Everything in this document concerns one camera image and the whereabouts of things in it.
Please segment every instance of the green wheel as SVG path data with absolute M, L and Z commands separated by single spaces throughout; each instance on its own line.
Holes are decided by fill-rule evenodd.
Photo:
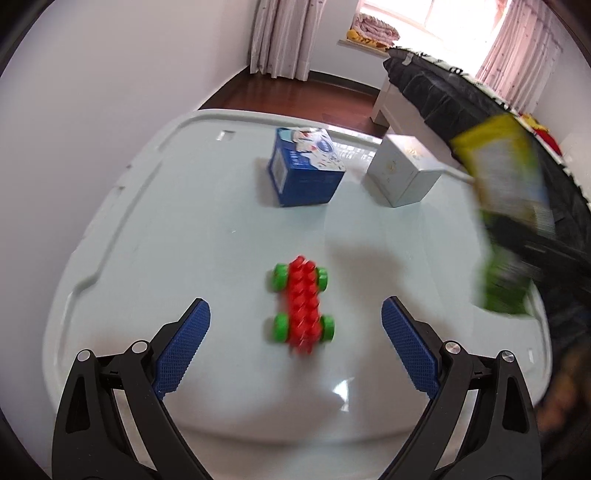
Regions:
M 288 267 L 285 263 L 275 265 L 273 271 L 273 290 L 281 291 L 287 286 Z
M 329 284 L 329 274 L 325 268 L 317 267 L 316 268 L 316 284 L 318 285 L 318 290 L 325 291 L 326 287 Z
M 335 319 L 330 315 L 323 315 L 320 317 L 320 324 L 322 325 L 321 342 L 330 342 L 335 336 Z
M 290 331 L 290 320 L 286 313 L 280 313 L 275 317 L 273 322 L 273 340 L 279 343 L 287 341 L 287 336 Z

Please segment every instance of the toy car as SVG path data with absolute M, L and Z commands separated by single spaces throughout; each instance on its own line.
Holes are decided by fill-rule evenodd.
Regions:
M 318 292 L 325 291 L 328 273 L 312 261 L 299 256 L 289 265 L 277 264 L 273 289 L 287 289 L 288 313 L 279 313 L 273 324 L 276 342 L 289 343 L 299 352 L 311 353 L 318 342 L 330 342 L 335 335 L 335 321 L 318 312 Z

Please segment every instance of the pink curtain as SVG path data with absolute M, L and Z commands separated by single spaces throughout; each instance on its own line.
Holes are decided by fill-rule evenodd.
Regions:
M 251 45 L 251 73 L 307 80 L 326 0 L 261 0 Z
M 512 0 L 476 78 L 521 112 L 532 112 L 563 50 L 566 30 L 542 0 Z

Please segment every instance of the table surface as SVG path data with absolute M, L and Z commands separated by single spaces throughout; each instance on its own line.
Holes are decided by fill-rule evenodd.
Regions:
M 474 305 L 489 247 L 462 175 L 450 171 L 423 201 L 393 209 L 365 177 L 379 140 L 335 128 L 348 168 L 335 196 L 327 205 L 282 209 L 265 168 L 275 128 L 302 125 L 317 124 L 201 111 L 144 148 L 58 287 L 43 352 L 56 408 L 78 351 L 122 352 L 178 319 L 196 297 L 211 306 L 211 328 L 165 403 L 213 472 L 331 478 L 334 465 L 301 467 L 329 451 L 344 472 L 355 462 L 355 478 L 385 467 L 427 403 L 382 329 L 381 304 L 391 295 L 471 353 L 513 351 L 539 400 L 550 372 L 541 302 L 534 298 L 535 315 L 519 318 Z M 328 269 L 320 310 L 336 321 L 334 341 L 310 356 L 269 340 L 282 307 L 270 271 L 300 254 Z M 233 442 L 233 467 L 211 452 L 222 439 Z M 261 445 L 270 450 L 253 453 Z M 246 458 L 273 449 L 281 461 L 245 473 Z

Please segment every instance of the blue box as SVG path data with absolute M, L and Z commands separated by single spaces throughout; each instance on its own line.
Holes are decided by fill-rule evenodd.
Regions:
M 268 166 L 282 207 L 328 203 L 345 164 L 323 128 L 278 128 Z

